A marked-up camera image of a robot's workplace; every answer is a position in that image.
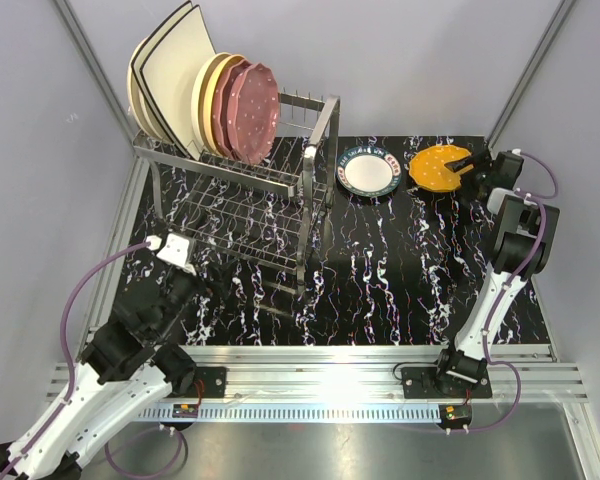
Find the white plate teal rim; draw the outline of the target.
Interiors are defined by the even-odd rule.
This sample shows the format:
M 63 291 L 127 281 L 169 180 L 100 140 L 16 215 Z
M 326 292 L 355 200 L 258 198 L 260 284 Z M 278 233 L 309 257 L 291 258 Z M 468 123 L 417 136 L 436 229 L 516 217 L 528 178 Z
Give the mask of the white plate teal rim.
M 398 187 L 402 166 L 383 148 L 359 146 L 346 150 L 338 158 L 336 177 L 352 194 L 366 198 L 381 197 Z

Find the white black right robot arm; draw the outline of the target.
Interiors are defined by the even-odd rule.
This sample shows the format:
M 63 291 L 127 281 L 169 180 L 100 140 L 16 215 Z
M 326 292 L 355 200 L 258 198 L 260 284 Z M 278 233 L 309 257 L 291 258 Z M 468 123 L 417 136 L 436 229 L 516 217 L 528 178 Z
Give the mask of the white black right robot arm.
M 487 243 L 486 276 L 463 327 L 440 352 L 433 385 L 445 397 L 460 397 L 488 385 L 487 367 L 495 362 L 491 348 L 509 308 L 531 278 L 548 263 L 560 210 L 545 202 L 555 198 L 516 185 L 524 161 L 545 163 L 520 149 L 501 151 L 495 158 L 485 150 L 451 163 L 450 170 L 474 163 L 484 179 L 478 192 L 496 222 Z

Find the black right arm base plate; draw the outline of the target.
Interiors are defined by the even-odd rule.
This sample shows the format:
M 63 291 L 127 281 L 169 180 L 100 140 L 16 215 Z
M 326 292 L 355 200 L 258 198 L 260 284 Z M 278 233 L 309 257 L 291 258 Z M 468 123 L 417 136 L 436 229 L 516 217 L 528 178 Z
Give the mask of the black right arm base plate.
M 434 366 L 403 366 L 401 386 L 406 399 L 490 399 L 489 378 L 471 383 L 453 375 L 438 374 Z

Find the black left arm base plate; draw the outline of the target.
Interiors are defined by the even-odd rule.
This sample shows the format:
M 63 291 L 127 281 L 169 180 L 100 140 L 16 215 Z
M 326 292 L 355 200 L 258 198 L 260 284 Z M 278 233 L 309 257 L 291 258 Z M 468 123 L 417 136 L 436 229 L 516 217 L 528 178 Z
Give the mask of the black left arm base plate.
M 171 393 L 169 398 L 196 398 L 199 393 L 204 399 L 222 399 L 227 386 L 228 369 L 224 366 L 200 366 L 186 392 Z

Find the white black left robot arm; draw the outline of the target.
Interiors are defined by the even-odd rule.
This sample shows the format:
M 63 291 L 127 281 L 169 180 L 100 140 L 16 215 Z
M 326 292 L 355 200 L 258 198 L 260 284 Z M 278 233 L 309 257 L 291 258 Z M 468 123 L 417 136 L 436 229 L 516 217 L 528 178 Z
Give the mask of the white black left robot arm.
M 229 282 L 211 265 L 204 277 L 175 270 L 166 288 L 139 303 L 115 302 L 52 404 L 19 439 L 0 444 L 0 478 L 78 479 L 96 454 L 148 407 L 166 397 L 202 398 L 221 385 L 168 341 L 194 297 L 224 300 Z

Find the pink dotted plate front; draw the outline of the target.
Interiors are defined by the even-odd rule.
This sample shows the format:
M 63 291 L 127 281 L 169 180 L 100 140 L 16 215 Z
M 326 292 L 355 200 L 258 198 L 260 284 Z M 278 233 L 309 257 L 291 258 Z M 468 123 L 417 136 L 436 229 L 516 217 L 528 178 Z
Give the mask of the pink dotted plate front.
M 267 157 L 279 110 L 278 85 L 270 68 L 257 63 L 237 76 L 229 98 L 227 133 L 239 161 L 258 165 Z

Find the orange dotted plate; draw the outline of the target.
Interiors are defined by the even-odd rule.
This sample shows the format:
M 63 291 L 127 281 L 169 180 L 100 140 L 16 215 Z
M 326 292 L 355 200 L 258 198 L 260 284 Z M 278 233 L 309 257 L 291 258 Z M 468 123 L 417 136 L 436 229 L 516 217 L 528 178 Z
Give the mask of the orange dotted plate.
M 461 174 L 468 172 L 471 166 L 459 173 L 446 167 L 447 163 L 469 157 L 471 152 L 454 145 L 437 145 L 418 152 L 409 162 L 409 175 L 424 190 L 434 193 L 449 193 L 461 187 Z

